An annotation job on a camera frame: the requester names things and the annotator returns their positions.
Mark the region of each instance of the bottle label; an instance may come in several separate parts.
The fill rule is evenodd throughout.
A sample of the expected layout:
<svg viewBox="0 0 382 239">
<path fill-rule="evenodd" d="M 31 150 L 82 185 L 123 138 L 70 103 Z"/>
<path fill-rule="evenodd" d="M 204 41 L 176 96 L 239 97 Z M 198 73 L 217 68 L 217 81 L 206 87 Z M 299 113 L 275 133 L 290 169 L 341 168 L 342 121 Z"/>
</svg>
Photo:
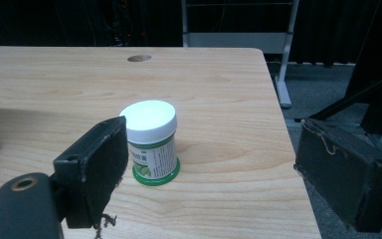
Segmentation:
<svg viewBox="0 0 382 239">
<path fill-rule="evenodd" d="M 165 144 L 154 148 L 138 148 L 129 145 L 135 171 L 146 179 L 159 179 L 169 175 L 176 167 L 174 137 Z"/>
</svg>

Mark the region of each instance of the wooden table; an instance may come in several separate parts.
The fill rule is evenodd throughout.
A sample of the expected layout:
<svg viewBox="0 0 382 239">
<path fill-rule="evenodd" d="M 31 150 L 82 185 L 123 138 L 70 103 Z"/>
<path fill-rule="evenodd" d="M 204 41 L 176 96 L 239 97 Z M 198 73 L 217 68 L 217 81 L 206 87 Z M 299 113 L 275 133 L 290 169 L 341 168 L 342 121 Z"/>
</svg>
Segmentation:
<svg viewBox="0 0 382 239">
<path fill-rule="evenodd" d="M 136 55 L 151 56 L 129 62 Z M 0 47 L 0 186 L 144 100 L 172 104 L 181 171 L 157 187 L 131 166 L 103 238 L 319 238 L 263 53 L 255 49 Z M 67 229 L 66 238 L 94 238 Z"/>
</svg>

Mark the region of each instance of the pill bottle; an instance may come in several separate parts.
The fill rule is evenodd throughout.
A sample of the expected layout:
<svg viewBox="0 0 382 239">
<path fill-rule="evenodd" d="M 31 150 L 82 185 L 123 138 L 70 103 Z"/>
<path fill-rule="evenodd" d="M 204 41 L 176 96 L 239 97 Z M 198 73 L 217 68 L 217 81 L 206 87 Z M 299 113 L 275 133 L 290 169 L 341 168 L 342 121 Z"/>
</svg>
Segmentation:
<svg viewBox="0 0 382 239">
<path fill-rule="evenodd" d="M 145 101 L 125 108 L 126 134 L 133 159 L 132 174 L 149 186 L 172 180 L 179 172 L 174 134 L 175 108 L 163 101 Z"/>
</svg>

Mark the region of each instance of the grey carpet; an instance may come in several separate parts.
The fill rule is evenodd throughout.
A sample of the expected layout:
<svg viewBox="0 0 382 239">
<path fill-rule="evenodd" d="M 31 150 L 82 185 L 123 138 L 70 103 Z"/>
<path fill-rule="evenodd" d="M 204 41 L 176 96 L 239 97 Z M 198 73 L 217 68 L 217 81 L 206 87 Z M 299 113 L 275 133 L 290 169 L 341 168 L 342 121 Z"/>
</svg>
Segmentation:
<svg viewBox="0 0 382 239">
<path fill-rule="evenodd" d="M 283 114 L 295 151 L 301 129 L 293 120 L 307 118 L 343 98 L 353 68 L 348 65 L 327 68 L 323 65 L 288 65 L 286 85 L 292 107 L 283 110 Z M 276 74 L 279 64 L 269 63 L 269 69 L 272 74 Z M 366 108 L 367 106 L 363 104 L 355 104 L 329 118 L 328 121 L 342 125 L 342 127 L 347 126 L 351 133 L 364 137 L 359 124 Z M 381 233 L 358 233 L 343 224 L 308 182 L 305 183 L 305 186 L 322 238 L 382 238 L 382 231 Z"/>
</svg>

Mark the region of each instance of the white cap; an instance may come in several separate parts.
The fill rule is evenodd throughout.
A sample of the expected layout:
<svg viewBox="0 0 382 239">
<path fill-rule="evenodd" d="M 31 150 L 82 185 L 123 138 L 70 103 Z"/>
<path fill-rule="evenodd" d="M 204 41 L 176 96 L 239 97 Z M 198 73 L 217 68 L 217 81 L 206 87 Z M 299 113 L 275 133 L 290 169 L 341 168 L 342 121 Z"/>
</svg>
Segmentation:
<svg viewBox="0 0 382 239">
<path fill-rule="evenodd" d="M 145 101 L 125 108 L 128 141 L 137 144 L 160 142 L 176 131 L 175 108 L 162 101 Z"/>
</svg>

